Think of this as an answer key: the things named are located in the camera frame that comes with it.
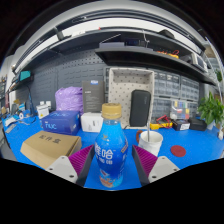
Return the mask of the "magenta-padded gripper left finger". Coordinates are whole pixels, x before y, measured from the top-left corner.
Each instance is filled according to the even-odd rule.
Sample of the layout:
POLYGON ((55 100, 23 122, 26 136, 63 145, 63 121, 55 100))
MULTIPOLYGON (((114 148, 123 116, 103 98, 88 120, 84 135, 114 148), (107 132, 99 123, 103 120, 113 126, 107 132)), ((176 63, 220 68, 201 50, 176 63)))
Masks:
POLYGON ((94 146, 90 145, 69 157, 60 156, 47 168, 47 171, 79 186, 84 186, 94 154, 94 146))

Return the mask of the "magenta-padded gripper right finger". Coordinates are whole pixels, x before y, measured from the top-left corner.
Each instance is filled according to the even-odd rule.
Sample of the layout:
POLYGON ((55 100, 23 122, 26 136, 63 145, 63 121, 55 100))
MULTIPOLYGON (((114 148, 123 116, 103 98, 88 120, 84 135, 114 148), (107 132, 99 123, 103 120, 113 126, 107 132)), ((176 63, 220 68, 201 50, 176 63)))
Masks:
POLYGON ((142 186, 179 171, 166 156, 157 157, 136 145, 132 146, 132 157, 142 186))

